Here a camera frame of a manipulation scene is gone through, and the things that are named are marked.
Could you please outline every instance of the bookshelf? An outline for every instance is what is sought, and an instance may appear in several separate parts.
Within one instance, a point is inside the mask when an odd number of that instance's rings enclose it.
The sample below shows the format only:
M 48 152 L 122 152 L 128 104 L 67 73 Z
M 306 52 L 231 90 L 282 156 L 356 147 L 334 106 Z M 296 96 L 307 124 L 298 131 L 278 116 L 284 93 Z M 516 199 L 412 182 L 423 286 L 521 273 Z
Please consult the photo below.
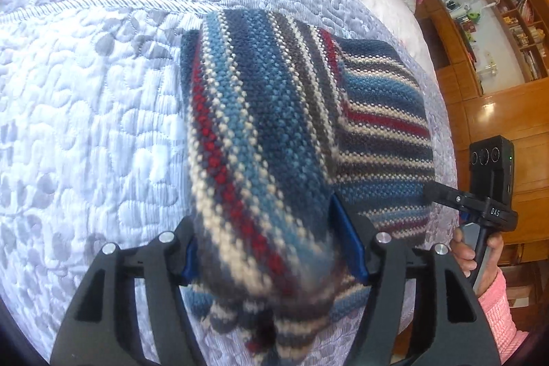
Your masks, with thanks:
M 496 0 L 492 7 L 525 82 L 549 77 L 548 28 L 531 0 Z

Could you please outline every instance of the pink sweater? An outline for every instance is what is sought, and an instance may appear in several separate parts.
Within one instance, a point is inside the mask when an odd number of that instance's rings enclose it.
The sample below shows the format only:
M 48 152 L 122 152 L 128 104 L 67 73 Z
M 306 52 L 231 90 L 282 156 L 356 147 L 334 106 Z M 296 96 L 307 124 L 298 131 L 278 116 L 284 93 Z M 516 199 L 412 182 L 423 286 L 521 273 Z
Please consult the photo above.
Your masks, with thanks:
M 511 319 L 511 310 L 505 294 L 505 278 L 498 269 L 498 275 L 490 288 L 479 298 L 482 310 L 486 314 L 488 324 L 492 329 L 503 364 L 528 335 L 528 332 L 517 330 Z

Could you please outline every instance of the striped sweater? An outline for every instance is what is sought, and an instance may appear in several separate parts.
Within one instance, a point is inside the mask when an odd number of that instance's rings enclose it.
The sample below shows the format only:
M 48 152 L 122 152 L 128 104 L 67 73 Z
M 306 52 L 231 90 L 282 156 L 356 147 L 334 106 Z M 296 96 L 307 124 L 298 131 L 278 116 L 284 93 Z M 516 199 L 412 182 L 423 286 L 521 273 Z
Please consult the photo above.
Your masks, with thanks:
M 239 327 L 257 364 L 297 364 L 368 296 L 328 225 L 334 190 L 380 231 L 424 241 L 421 89 L 387 43 L 260 10 L 207 15 L 181 65 L 201 274 L 187 302 L 218 332 Z

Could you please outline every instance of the bedspread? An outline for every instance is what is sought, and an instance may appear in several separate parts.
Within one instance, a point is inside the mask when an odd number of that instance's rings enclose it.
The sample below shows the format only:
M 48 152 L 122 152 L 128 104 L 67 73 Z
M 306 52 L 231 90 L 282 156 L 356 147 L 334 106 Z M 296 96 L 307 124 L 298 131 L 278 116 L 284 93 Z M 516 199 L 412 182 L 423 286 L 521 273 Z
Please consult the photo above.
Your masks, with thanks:
M 424 94 L 437 180 L 456 184 L 432 65 L 358 0 L 0 0 L 0 296 L 45 358 L 103 243 L 145 244 L 188 212 L 180 36 L 220 7 L 276 10 L 395 47 Z M 425 244 L 448 242 L 455 220 L 433 207 Z M 144 287 L 136 299 L 155 359 Z M 342 364 L 359 314 L 323 332 L 305 364 Z M 235 334 L 194 328 L 209 364 L 248 364 Z

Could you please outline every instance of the hand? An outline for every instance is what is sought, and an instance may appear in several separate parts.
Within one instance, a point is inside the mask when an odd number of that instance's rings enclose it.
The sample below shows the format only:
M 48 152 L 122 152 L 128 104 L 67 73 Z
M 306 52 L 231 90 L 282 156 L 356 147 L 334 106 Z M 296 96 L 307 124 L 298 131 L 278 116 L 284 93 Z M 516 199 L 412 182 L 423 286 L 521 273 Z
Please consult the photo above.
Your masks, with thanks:
M 492 285 L 498 275 L 498 261 L 500 260 L 501 252 L 503 251 L 503 236 L 501 233 L 494 233 L 488 238 L 488 247 L 492 248 L 489 254 L 488 263 L 477 290 L 477 297 L 484 294 L 485 291 Z M 449 243 L 450 250 L 463 271 L 463 274 L 468 278 L 471 275 L 471 270 L 477 268 L 475 251 L 463 242 L 463 232 L 460 228 L 454 229 L 454 238 Z

